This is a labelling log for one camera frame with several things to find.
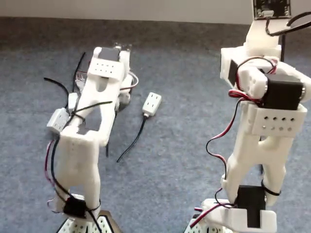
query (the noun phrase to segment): red wire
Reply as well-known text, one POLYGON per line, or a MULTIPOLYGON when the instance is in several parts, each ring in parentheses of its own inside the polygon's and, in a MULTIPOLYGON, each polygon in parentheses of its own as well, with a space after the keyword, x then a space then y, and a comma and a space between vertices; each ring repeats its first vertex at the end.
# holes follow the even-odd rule
POLYGON ((271 65, 272 65, 272 69, 268 71, 268 74, 273 74, 275 73, 276 71, 276 66, 277 66, 277 60, 276 59, 271 59, 275 64, 273 64, 271 61, 269 61, 268 59, 264 58, 264 57, 259 57, 259 56, 256 56, 256 57, 250 57, 248 59, 246 59, 245 61, 243 61, 241 64, 238 65, 238 68, 237 68, 237 72, 236 72, 236 84, 237 84, 237 88, 239 90, 241 90, 241 86, 240 86, 240 77, 239 77, 239 74, 238 74, 238 71, 239 71, 239 68, 244 65, 245 63, 251 61, 251 60, 255 60, 255 59, 262 59, 262 60, 265 60, 267 62, 269 62, 271 65))
POLYGON ((201 221, 207 214, 209 214, 210 212, 212 212, 213 210, 215 210, 216 208, 220 207, 220 204, 215 205, 214 207, 210 208, 209 210, 206 210, 204 212, 202 212, 199 217, 197 217, 195 219, 195 221, 193 223, 190 224, 190 228, 193 228, 196 224, 198 224, 199 221, 201 221))
POLYGON ((199 212, 202 212, 202 211, 203 211, 202 208, 198 208, 198 207, 195 207, 194 210, 195 210, 195 211, 199 211, 199 212))
POLYGON ((51 183, 52 186, 54 186, 54 183, 50 179, 50 176, 48 174, 48 160, 49 160, 50 148, 51 148, 51 145, 52 145, 53 142, 54 142, 54 140, 52 140, 51 142, 48 143, 47 154, 45 156, 45 163, 44 163, 44 175, 45 175, 45 178, 47 179, 47 181, 49 181, 51 183))

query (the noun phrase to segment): white plastic bracket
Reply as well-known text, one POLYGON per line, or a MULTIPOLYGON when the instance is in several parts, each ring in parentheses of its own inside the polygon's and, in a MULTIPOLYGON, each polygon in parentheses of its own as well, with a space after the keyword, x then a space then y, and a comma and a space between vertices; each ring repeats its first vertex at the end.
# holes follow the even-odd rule
POLYGON ((97 75, 100 77, 123 80, 124 64, 121 62, 109 61, 93 57, 87 75, 97 75))
MULTIPOLYGON (((102 233, 113 233, 105 216, 99 216, 98 225, 101 227, 102 233)), ((56 233, 99 233, 95 223, 74 221, 68 218, 56 233)))

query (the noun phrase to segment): black wire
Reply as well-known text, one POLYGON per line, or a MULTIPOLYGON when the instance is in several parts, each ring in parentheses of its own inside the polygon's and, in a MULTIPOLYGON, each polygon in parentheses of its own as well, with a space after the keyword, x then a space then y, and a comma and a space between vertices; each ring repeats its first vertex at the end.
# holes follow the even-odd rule
POLYGON ((220 189, 218 189, 218 190, 216 191, 216 193, 215 193, 215 195, 214 195, 214 198, 215 198, 217 204, 221 205, 221 206, 224 207, 224 208, 230 209, 230 208, 232 208, 233 204, 231 204, 231 203, 222 204, 222 203, 220 203, 220 202, 218 201, 218 199, 217 199, 217 194, 220 193, 220 192, 222 191, 222 189, 223 189, 223 188, 220 188, 220 189))
MULTIPOLYGON (((288 23, 287 23, 287 26, 290 27, 294 22, 296 22, 297 20, 303 18, 303 17, 306 17, 306 16, 309 16, 311 15, 311 11, 308 11, 308 12, 304 12, 304 13, 301 13, 299 15, 296 15, 295 17, 291 18, 288 23)), ((285 47, 286 47, 286 35, 282 35, 282 38, 281 38, 282 42, 281 42, 281 61, 284 62, 285 60, 285 47)))
POLYGON ((68 96, 69 96, 69 91, 67 90, 67 88, 64 85, 62 85, 60 82, 56 81, 56 80, 49 79, 49 78, 43 78, 43 79, 45 81, 48 81, 48 82, 51 82, 51 83, 54 83, 54 84, 58 85, 59 87, 61 87, 65 91, 65 93, 67 95, 67 101, 66 101, 65 108, 67 108, 68 107, 68 96))
POLYGON ((85 57, 85 55, 86 55, 86 52, 84 52, 84 53, 82 54, 82 56, 81 56, 81 58, 80 58, 80 60, 79 60, 79 63, 78 63, 78 65, 77 65, 77 67, 76 67, 76 69, 75 69, 75 71, 74 71, 73 78, 72 78, 71 92, 74 92, 74 86, 75 86, 75 82, 76 82, 76 75, 77 75, 77 72, 78 72, 78 70, 79 70, 79 68, 80 68, 80 66, 81 66, 82 60, 83 60, 83 58, 85 57))
POLYGON ((108 158, 109 157, 109 141, 106 145, 106 157, 108 158))
POLYGON ((284 62, 284 60, 285 60, 286 35, 282 35, 281 41, 282 42, 281 42, 281 59, 280 59, 280 61, 284 62))
POLYGON ((270 18, 267 18, 267 22, 266 22, 266 33, 267 33, 269 36, 280 36, 280 35, 285 35, 285 34, 293 33, 293 32, 296 32, 296 31, 299 31, 299 30, 301 30, 301 29, 305 29, 305 28, 311 26, 311 21, 310 21, 310 22, 303 23, 303 24, 301 24, 301 25, 295 26, 295 27, 293 27, 293 28, 284 29, 284 30, 281 30, 281 31, 278 31, 278 32, 271 33, 270 30, 269 30, 270 20, 271 20, 270 18))
POLYGON ((89 213, 89 215, 91 215, 93 221, 95 222, 95 225, 96 225, 96 227, 98 228, 98 231, 99 231, 100 233, 103 233, 103 231, 102 231, 101 227, 99 226, 99 224, 98 224, 98 222, 97 222, 97 219, 96 219, 95 216, 93 215, 92 211, 89 210, 88 213, 89 213))
POLYGON ((118 158, 117 160, 117 163, 119 163, 121 161, 121 159, 123 158, 123 156, 136 144, 136 142, 138 141, 140 135, 141 135, 141 132, 144 128, 144 125, 145 125, 145 122, 146 120, 148 119, 147 116, 144 116, 143 120, 142 120, 142 124, 141 124, 141 127, 140 127, 140 130, 136 136, 136 138, 134 139, 134 141, 132 142, 132 144, 121 154, 121 156, 118 158))
MULTIPOLYGON (((113 124, 112 124, 111 128, 113 128, 113 126, 115 125, 117 115, 118 115, 118 111, 115 111, 115 119, 113 121, 113 124)), ((108 143, 106 145, 106 158, 108 158, 108 157, 109 157, 109 141, 108 141, 108 143)))

